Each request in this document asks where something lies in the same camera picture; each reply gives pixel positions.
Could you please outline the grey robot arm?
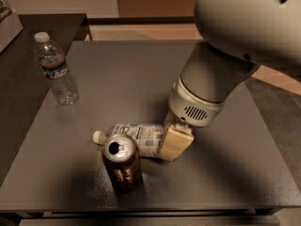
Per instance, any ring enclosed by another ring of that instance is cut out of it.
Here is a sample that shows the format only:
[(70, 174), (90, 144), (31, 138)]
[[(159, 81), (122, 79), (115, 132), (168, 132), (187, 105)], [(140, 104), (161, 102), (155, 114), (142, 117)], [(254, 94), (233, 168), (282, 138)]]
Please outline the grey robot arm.
[(295, 80), (301, 71), (301, 0), (196, 0), (197, 42), (168, 98), (158, 156), (177, 159), (261, 65)]

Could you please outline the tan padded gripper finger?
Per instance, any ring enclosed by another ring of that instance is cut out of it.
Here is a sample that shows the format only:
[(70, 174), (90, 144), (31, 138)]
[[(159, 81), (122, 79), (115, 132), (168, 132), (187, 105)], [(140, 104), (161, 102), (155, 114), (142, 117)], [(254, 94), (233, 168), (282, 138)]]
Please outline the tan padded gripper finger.
[(176, 160), (194, 141), (192, 129), (181, 123), (171, 123), (165, 127), (158, 157), (168, 162)]

